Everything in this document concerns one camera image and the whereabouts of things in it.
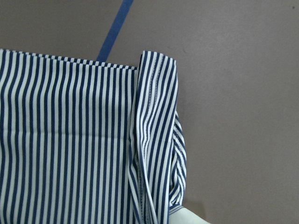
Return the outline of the navy white striped polo shirt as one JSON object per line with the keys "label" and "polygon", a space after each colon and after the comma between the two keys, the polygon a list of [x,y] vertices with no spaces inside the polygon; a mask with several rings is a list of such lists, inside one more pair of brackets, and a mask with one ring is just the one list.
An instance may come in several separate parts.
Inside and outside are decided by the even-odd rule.
{"label": "navy white striped polo shirt", "polygon": [[167,224],[182,209],[176,61],[0,51],[0,221]]}

